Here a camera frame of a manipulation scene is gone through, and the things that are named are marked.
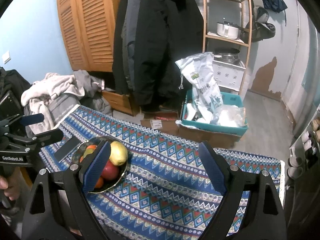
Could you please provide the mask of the person's left hand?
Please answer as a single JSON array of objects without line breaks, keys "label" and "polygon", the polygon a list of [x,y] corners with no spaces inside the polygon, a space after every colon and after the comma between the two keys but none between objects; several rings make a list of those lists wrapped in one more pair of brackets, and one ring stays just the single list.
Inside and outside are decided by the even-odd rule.
[{"label": "person's left hand", "polygon": [[15,168],[11,176],[8,178],[1,176],[0,180],[1,190],[3,190],[4,195],[11,201],[18,200],[21,193],[29,190],[19,167]]}]

